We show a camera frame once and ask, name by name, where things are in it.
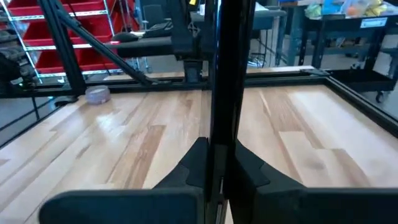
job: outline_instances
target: white label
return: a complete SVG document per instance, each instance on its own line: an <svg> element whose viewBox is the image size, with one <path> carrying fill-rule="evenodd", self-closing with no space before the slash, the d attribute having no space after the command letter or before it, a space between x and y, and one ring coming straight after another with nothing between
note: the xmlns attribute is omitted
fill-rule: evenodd
<svg viewBox="0 0 398 224"><path fill-rule="evenodd" d="M372 19L363 19L361 22L362 28L370 28L370 27L384 27L386 25L387 18L372 18Z"/></svg>

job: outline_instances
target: red shelving unit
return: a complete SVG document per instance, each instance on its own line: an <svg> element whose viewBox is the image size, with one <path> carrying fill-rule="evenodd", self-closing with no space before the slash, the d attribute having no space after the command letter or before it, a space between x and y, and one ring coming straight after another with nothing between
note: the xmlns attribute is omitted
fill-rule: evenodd
<svg viewBox="0 0 398 224"><path fill-rule="evenodd" d="M68 12L72 12L68 1L71 3L75 12L99 11L104 10L103 0L61 0L64 8ZM107 0L108 7L112 7L116 0ZM12 0L8 4L8 9L13 16L34 16L42 15L43 12L37 4L37 0Z"/></svg>
<svg viewBox="0 0 398 224"><path fill-rule="evenodd" d="M111 40L112 32L106 15L83 18L84 19L79 19L83 27L93 34L99 41L105 43ZM119 16L118 12L114 12L112 19L115 32L119 32L123 26L121 16ZM73 44L85 44L85 41L71 30L69 31L69 36L71 37ZM33 47L54 45L47 23L44 21L31 22L26 30L23 40L27 45Z"/></svg>
<svg viewBox="0 0 398 224"><path fill-rule="evenodd" d="M56 50L46 50L40 54L36 63L36 69L40 73L63 72L62 61Z"/></svg>
<svg viewBox="0 0 398 224"><path fill-rule="evenodd" d="M80 49L77 52L79 66L82 71L117 69L114 63L94 49Z"/></svg>
<svg viewBox="0 0 398 224"><path fill-rule="evenodd" d="M102 43L109 42L112 39L112 31L108 25L106 15L101 17L92 17L80 19L82 26L95 36ZM123 27L123 20L118 12L114 12L112 16L112 26L115 32L120 32ZM74 32L69 31L69 36L73 44L85 44L86 42L77 36Z"/></svg>
<svg viewBox="0 0 398 224"><path fill-rule="evenodd" d="M117 69L118 67L103 57L94 49L76 49L75 50L79 67L82 71ZM62 61L56 50L46 50L40 54L36 63L36 69L40 73L58 73L64 72Z"/></svg>
<svg viewBox="0 0 398 224"><path fill-rule="evenodd" d="M29 24L24 37L24 43L30 46L54 45L49 28L46 22L32 22Z"/></svg>

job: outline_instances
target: caster wheel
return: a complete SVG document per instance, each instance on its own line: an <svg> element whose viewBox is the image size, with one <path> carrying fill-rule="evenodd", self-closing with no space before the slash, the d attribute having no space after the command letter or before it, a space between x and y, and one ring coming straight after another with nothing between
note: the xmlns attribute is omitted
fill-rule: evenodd
<svg viewBox="0 0 398 224"><path fill-rule="evenodd" d="M383 92L378 92L376 95L376 102L377 103L383 103L386 100L386 95Z"/></svg>

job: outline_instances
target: gray floor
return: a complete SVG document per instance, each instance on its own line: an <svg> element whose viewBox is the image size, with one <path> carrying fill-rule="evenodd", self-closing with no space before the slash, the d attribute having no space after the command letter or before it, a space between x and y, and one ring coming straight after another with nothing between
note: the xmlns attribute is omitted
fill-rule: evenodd
<svg viewBox="0 0 398 224"><path fill-rule="evenodd" d="M37 98L37 106L40 107L48 100L48 98ZM0 99L0 148L8 143L10 139L20 134L23 129L28 128L37 121L35 113L22 117L33 109L33 103L30 98ZM53 103L48 103L41 107L39 109L40 118L47 116L53 110L55 110Z"/></svg>

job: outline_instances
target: wooden floor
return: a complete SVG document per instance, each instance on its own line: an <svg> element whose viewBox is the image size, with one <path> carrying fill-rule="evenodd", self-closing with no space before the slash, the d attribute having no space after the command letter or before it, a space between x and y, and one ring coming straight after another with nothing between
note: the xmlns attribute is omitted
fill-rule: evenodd
<svg viewBox="0 0 398 224"><path fill-rule="evenodd" d="M0 223L37 223L66 190L151 188L209 121L208 91L68 105L0 150ZM307 186L398 186L398 140L324 86L245 89L239 139Z"/></svg>

